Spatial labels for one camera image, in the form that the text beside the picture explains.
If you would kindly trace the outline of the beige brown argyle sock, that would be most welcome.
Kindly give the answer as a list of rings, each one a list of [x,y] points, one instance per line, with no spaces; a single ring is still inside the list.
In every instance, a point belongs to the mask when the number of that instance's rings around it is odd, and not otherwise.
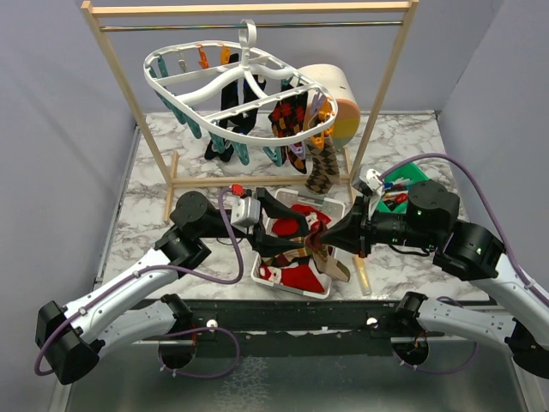
[[[309,139],[306,147],[311,155],[312,169],[305,181],[305,187],[317,195],[325,195],[333,185],[340,183],[340,168],[333,139],[327,137],[323,148],[319,148]]]

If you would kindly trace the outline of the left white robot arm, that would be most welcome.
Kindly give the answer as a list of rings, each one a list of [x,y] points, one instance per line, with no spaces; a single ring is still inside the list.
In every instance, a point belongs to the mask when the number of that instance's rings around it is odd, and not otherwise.
[[[178,199],[170,219],[172,226],[121,275],[65,305],[52,300],[39,309],[36,375],[53,374],[59,383],[72,384],[120,346],[155,336],[195,335],[191,311],[176,294],[141,310],[136,304],[184,276],[220,285],[239,283],[244,275],[240,239],[270,258],[301,248],[310,232],[302,214],[266,189],[246,191],[239,185],[220,190],[217,204],[189,191]],[[197,270],[211,253],[203,241],[213,238],[229,239],[233,248],[236,273],[229,279]]]

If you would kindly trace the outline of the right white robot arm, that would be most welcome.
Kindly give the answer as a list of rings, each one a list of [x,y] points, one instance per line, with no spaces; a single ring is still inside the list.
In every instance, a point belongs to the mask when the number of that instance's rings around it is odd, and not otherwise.
[[[444,273],[468,282],[506,310],[497,315],[450,306],[407,292],[381,325],[405,336],[441,332],[502,350],[523,370],[548,376],[548,292],[514,261],[504,242],[488,229],[458,217],[460,198],[433,180],[413,185],[403,214],[370,210],[370,197],[319,240],[366,257],[374,245],[426,249]]]

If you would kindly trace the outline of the white oval clip hanger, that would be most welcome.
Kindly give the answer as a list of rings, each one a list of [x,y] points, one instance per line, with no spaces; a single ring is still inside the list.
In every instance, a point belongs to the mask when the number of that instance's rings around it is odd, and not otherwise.
[[[320,131],[324,140],[332,137],[338,105],[322,84],[257,48],[256,38],[255,22],[246,19],[238,27],[236,42],[205,40],[151,52],[143,62],[143,74],[195,138],[208,134],[211,152],[230,152],[247,165],[248,148],[261,146],[272,162],[281,164],[288,145],[302,143],[305,148]],[[307,106],[313,96],[321,98],[321,123],[294,136],[275,137],[268,115],[279,101],[303,93]]]

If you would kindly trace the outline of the striped argyle sock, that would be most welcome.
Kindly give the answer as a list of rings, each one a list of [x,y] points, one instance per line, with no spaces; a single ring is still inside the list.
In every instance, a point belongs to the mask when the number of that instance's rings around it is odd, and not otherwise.
[[[339,282],[349,282],[351,273],[349,268],[332,256],[329,246],[321,241],[327,232],[327,224],[317,221],[311,226],[310,233],[305,237],[305,248],[311,253],[317,270]]]

